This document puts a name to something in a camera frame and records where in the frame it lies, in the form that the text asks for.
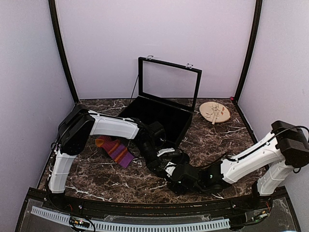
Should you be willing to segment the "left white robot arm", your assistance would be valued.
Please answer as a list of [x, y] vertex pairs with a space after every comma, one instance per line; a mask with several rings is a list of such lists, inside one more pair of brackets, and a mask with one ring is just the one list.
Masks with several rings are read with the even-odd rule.
[[68, 199], [61, 194], [65, 192], [73, 161], [94, 135], [98, 136], [96, 145], [123, 168], [129, 166], [134, 155], [121, 142], [122, 138], [135, 143], [150, 170], [161, 178], [170, 180], [178, 165], [189, 162], [189, 156], [182, 150], [162, 148], [166, 134], [158, 121], [145, 124], [138, 118], [108, 116], [79, 104], [60, 123], [53, 148], [56, 160], [48, 179], [52, 193], [49, 203], [58, 211], [68, 207]]

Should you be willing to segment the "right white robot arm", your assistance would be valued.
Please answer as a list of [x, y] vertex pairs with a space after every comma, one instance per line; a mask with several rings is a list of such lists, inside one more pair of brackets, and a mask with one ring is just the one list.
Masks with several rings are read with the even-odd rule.
[[271, 126], [272, 131], [252, 147], [231, 158], [221, 159], [206, 169], [187, 162], [169, 162], [164, 168], [167, 177], [177, 187], [215, 194], [269, 165], [266, 174], [257, 180], [255, 192], [246, 200], [246, 205], [256, 210], [291, 172], [297, 173], [309, 163], [309, 138], [303, 132], [307, 127], [279, 120]]

